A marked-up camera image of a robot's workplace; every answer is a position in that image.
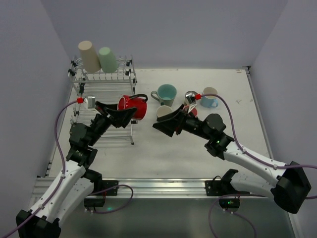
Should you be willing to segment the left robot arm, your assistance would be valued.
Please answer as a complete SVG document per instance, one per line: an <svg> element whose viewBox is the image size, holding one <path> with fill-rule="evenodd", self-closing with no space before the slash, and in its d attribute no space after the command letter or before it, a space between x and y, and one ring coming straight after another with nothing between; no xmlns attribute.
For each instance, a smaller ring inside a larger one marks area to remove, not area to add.
<svg viewBox="0 0 317 238"><path fill-rule="evenodd" d="M95 103L98 111L89 126L75 123L70 129L70 149L62 156L62 167L42 197L16 216L21 238L57 238L66 218L85 197L102 187L102 175L90 170L97 154L92 148L110 126L126 127L136 107L117 110L116 105Z"/></svg>

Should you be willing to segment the pink tumbler cup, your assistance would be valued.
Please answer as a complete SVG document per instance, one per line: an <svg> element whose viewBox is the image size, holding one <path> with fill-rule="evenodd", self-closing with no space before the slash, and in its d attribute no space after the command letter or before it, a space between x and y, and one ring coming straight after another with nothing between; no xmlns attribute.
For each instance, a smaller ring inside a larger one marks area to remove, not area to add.
<svg viewBox="0 0 317 238"><path fill-rule="evenodd" d="M192 110L188 110L189 115L193 115L194 117L198 116L198 111L196 108L193 108Z"/></svg>

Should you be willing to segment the light blue patterned cup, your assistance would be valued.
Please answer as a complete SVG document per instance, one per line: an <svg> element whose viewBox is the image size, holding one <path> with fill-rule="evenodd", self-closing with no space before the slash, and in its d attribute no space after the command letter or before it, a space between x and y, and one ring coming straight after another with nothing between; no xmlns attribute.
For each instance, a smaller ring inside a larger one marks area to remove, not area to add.
<svg viewBox="0 0 317 238"><path fill-rule="evenodd" d="M216 108L218 107L218 101L216 96L218 92L215 88L212 87L206 87L203 90L204 97L201 98L201 105L204 108Z"/></svg>

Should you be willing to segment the sage green mug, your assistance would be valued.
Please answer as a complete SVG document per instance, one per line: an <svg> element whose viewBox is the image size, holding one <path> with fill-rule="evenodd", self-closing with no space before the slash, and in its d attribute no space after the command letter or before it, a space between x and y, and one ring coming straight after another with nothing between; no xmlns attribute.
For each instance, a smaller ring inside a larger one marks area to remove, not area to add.
<svg viewBox="0 0 317 238"><path fill-rule="evenodd" d="M172 107L177 95L177 89L170 84L161 85L156 91L151 92L151 97L161 105Z"/></svg>

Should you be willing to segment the red mug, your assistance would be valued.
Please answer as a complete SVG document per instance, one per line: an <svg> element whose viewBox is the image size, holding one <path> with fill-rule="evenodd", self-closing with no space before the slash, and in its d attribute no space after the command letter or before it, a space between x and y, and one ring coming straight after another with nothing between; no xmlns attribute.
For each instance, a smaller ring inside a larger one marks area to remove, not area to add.
<svg viewBox="0 0 317 238"><path fill-rule="evenodd" d="M123 95L117 104L117 110L136 108L137 111L132 117L134 120L142 120L147 112L148 96L146 94L135 94L133 96Z"/></svg>

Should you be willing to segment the dark green mug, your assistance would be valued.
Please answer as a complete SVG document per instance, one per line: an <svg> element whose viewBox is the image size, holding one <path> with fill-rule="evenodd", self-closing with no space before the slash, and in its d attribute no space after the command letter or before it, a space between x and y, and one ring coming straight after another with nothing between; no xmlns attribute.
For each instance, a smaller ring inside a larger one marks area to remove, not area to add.
<svg viewBox="0 0 317 238"><path fill-rule="evenodd" d="M157 111L156 111L156 115L157 115L157 120L163 116L166 116L170 113L173 112L173 109L167 105L162 105L160 107L158 107Z"/></svg>

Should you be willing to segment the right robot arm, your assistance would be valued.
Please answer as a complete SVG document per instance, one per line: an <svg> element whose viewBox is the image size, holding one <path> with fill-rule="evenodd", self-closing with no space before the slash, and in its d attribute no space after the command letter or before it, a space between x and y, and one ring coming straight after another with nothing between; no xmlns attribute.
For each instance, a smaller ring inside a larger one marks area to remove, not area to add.
<svg viewBox="0 0 317 238"><path fill-rule="evenodd" d="M203 138L207 140L205 148L209 154L238 164L253 173L248 178L238 170L228 170L222 177L227 192L265 196L283 210L296 214L312 188L302 165L294 161L286 164L248 151L224 132L226 125L219 114L210 114L200 120L179 107L158 118L153 128L169 137L186 131Z"/></svg>

